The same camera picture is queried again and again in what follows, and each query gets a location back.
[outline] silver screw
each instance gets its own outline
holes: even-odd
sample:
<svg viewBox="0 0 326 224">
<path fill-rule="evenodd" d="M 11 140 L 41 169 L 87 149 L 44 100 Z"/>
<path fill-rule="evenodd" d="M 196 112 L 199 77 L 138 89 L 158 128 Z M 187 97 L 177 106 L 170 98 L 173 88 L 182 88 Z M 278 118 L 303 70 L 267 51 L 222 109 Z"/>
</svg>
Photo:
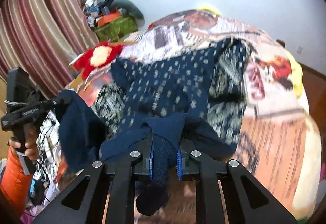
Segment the silver screw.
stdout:
<svg viewBox="0 0 326 224">
<path fill-rule="evenodd" d="M 199 157 L 200 155 L 202 155 L 202 153 L 201 153 L 200 151 L 198 151 L 198 150 L 193 150 L 193 151 L 191 152 L 191 155 L 192 155 L 193 157 Z"/>
<path fill-rule="evenodd" d="M 130 156 L 131 156 L 132 158 L 137 158 L 140 154 L 141 154 L 141 153 L 140 153 L 139 151 L 136 151 L 136 150 L 130 152 Z"/>
<path fill-rule="evenodd" d="M 237 167 L 239 165 L 239 162 L 236 160 L 231 160 L 229 161 L 229 165 L 232 167 Z"/>
<path fill-rule="evenodd" d="M 93 165 L 94 168 L 98 168 L 98 167 L 101 167 L 102 162 L 101 161 L 95 161 L 95 162 L 92 163 L 92 165 Z"/>
</svg>

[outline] wall socket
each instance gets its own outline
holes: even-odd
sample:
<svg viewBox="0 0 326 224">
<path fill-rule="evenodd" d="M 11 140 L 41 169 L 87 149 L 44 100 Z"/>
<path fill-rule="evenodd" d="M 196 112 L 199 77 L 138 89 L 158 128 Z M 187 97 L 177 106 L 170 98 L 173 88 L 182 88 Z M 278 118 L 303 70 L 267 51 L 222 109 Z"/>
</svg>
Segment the wall socket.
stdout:
<svg viewBox="0 0 326 224">
<path fill-rule="evenodd" d="M 303 49 L 304 49 L 304 48 L 302 48 L 300 45 L 297 46 L 297 52 L 298 52 L 299 54 L 302 53 L 302 50 L 303 50 Z"/>
</svg>

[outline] shirt sleeve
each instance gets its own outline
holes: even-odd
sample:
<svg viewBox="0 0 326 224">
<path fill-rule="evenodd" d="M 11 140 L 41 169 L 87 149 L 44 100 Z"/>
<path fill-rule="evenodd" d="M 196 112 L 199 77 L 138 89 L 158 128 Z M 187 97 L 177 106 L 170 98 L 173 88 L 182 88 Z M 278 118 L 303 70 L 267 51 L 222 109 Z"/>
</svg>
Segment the shirt sleeve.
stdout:
<svg viewBox="0 0 326 224">
<path fill-rule="evenodd" d="M 6 168 L 0 189 L 11 208 L 21 216 L 26 205 L 26 197 L 33 175 L 25 175 L 19 159 L 9 148 Z"/>
</svg>

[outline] bed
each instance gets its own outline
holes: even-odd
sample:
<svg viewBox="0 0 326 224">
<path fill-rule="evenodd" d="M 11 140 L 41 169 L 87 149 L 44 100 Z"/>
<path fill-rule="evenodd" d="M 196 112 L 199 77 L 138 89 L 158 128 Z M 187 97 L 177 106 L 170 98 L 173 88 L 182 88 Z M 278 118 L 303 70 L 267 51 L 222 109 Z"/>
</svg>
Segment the bed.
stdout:
<svg viewBox="0 0 326 224">
<path fill-rule="evenodd" d="M 296 97 L 290 62 L 279 43 L 246 23 L 208 11 L 187 10 L 155 21 L 147 31 L 130 34 L 125 41 L 134 44 L 125 46 L 121 57 L 151 63 L 186 49 L 200 50 L 227 37 L 253 47 L 243 75 L 247 107 L 232 158 L 239 160 L 298 221 L 305 222 L 313 213 L 320 181 L 320 134 L 309 116 L 304 91 Z M 108 65 L 94 70 L 81 83 L 74 80 L 70 88 L 94 107 L 102 86 L 113 81 Z M 180 182 L 171 173 L 168 204 L 150 217 L 135 209 L 135 223 L 195 223 L 195 196 L 194 183 Z"/>
</svg>

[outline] person's arm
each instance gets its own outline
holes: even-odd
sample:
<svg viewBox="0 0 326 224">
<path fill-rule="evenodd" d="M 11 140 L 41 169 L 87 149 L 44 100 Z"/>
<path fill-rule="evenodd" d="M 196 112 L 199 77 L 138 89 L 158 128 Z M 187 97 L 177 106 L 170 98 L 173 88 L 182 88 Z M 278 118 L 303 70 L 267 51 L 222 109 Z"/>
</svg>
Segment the person's arm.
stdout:
<svg viewBox="0 0 326 224">
<path fill-rule="evenodd" d="M 29 132 L 29 137 L 26 138 L 25 155 L 32 161 L 39 156 L 37 149 L 35 128 L 32 127 Z M 9 140 L 9 151 L 6 168 L 1 180 L 0 189 L 7 199 L 11 208 L 21 216 L 26 205 L 26 198 L 33 175 L 25 175 L 22 166 L 17 157 L 15 147 L 20 148 L 20 143 L 14 140 Z"/>
</svg>

